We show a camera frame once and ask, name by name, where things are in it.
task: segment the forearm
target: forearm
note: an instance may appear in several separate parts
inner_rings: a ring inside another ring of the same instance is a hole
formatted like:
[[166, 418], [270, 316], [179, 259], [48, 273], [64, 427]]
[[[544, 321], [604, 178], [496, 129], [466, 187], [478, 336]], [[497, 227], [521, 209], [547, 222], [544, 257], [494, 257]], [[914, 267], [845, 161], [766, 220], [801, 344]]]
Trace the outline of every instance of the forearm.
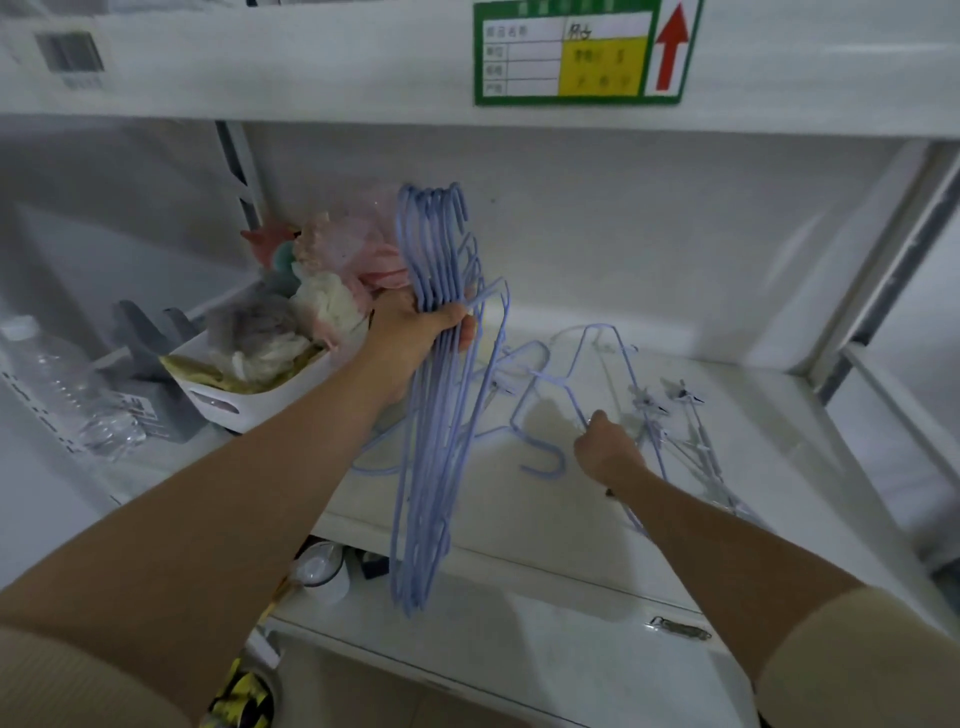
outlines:
[[845, 571], [624, 458], [604, 485], [634, 511], [737, 662], [756, 680], [790, 631], [859, 586]]
[[391, 394], [377, 366], [359, 356], [55, 551], [0, 594], [0, 622], [199, 717]]

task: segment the bottle cap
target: bottle cap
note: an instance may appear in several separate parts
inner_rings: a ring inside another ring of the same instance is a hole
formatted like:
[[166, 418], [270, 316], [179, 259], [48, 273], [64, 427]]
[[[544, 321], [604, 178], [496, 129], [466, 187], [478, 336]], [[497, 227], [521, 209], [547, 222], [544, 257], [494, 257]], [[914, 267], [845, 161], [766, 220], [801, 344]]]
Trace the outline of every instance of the bottle cap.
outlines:
[[0, 333], [8, 341], [24, 341], [40, 334], [40, 324], [33, 316], [14, 316], [0, 324]]

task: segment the white wall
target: white wall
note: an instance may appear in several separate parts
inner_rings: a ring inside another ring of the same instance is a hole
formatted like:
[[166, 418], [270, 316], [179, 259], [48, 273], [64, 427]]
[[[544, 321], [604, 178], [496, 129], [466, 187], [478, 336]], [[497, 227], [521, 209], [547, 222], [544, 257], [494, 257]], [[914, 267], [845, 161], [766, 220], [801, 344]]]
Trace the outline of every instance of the white wall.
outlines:
[[[960, 216], [909, 282], [870, 344], [960, 440]], [[960, 557], [960, 496], [853, 372], [828, 412], [913, 547], [931, 568]]]
[[917, 154], [896, 140], [250, 124], [276, 212], [361, 181], [462, 183], [514, 328], [595, 321], [661, 352], [801, 365]]
[[0, 292], [99, 356], [110, 305], [192, 308], [250, 270], [213, 124], [0, 118]]

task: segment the round plastic container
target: round plastic container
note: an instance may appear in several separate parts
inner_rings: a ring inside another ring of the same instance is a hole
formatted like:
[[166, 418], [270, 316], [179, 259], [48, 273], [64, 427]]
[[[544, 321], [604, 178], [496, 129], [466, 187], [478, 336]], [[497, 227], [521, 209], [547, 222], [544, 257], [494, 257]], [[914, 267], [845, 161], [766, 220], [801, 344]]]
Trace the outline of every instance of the round plastic container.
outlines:
[[344, 547], [332, 541], [310, 546], [294, 562], [291, 576], [320, 603], [336, 604], [350, 588]]

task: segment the yellow label section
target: yellow label section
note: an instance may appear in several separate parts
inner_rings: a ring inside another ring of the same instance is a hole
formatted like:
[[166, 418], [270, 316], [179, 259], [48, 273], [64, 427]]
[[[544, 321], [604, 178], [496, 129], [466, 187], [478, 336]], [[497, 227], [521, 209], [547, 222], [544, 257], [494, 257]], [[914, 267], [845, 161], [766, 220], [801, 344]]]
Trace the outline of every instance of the yellow label section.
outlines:
[[566, 40], [559, 95], [636, 96], [646, 55], [646, 37]]

